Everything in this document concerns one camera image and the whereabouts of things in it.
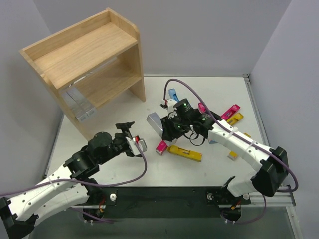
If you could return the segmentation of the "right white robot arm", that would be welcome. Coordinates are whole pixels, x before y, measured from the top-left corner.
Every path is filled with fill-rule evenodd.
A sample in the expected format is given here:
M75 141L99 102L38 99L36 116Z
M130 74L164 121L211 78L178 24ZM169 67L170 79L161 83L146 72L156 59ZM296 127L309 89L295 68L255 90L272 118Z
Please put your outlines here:
M187 99L163 100L161 107L167 110L167 116L161 118L162 140L172 142L193 132L235 152L253 168L245 179L232 177L227 181L221 190L224 202L232 203L246 193L272 197L279 191L288 175L288 156L283 148L273 149L252 140L214 112L193 108Z

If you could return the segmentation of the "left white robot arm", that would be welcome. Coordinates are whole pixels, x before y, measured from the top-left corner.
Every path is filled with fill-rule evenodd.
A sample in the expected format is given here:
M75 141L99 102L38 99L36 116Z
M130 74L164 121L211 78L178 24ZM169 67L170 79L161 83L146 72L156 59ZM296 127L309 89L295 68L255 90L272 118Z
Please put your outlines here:
M101 185L92 178L99 167L125 153L139 157L146 151L145 142L133 137L133 122L118 123L120 133L111 136L99 132L87 145L74 153L55 172L37 185L18 192L4 193L0 198L0 217L11 239L29 235L40 222L69 207L101 199Z

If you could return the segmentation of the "silver toothpaste box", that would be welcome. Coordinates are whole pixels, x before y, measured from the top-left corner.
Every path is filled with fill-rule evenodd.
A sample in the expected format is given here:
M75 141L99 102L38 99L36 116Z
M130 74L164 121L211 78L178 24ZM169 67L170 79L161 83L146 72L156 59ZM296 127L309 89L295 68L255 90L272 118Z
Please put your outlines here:
M79 122L84 122L87 119L87 114L77 104L77 102L67 92L62 93L61 96L68 105L68 107L71 109L72 113L75 115L76 119Z
M93 116L96 113L95 106L75 87L71 87L67 90L70 97L82 108L88 117Z
M156 112L151 113L147 116L147 122L152 127L152 129L159 135L159 137L162 137L163 126L161 118Z

